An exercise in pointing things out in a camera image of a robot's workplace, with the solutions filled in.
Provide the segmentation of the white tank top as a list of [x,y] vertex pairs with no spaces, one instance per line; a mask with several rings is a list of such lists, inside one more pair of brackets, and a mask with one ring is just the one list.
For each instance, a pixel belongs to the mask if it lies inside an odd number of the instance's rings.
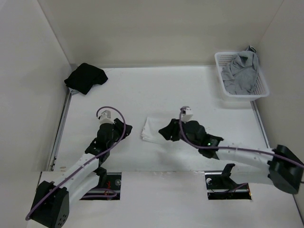
[[141,133],[142,140],[149,143],[166,144],[168,141],[159,133],[159,130],[166,127],[170,121],[170,117],[148,116]]

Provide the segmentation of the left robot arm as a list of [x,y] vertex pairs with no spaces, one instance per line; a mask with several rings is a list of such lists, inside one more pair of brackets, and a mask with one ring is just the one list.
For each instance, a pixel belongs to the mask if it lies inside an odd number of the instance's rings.
[[106,170],[101,165],[109,157],[110,150],[130,135],[132,128],[118,118],[102,121],[97,136],[81,158],[56,180],[38,185],[26,220],[47,228],[61,228],[74,202],[92,188],[99,190],[105,187]]

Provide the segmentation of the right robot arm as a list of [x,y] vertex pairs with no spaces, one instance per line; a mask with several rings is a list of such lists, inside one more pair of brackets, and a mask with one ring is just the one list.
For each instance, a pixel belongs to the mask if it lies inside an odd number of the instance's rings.
[[159,134],[167,141],[183,140],[208,159],[228,161],[220,176],[221,184],[262,183],[297,194],[304,174],[304,164],[286,146],[278,145],[266,151],[247,149],[219,136],[208,134],[197,121],[171,119]]

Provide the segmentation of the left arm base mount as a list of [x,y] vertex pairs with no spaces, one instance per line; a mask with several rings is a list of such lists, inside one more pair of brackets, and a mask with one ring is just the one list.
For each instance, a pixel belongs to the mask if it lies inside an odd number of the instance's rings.
[[122,174],[108,173],[81,200],[120,200],[121,186]]

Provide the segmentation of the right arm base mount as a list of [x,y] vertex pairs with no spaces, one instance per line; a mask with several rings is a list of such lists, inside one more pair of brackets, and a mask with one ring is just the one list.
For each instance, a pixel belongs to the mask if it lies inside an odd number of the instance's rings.
[[248,183],[235,183],[231,171],[236,165],[229,163],[223,171],[208,171],[205,173],[207,197],[209,200],[251,200]]

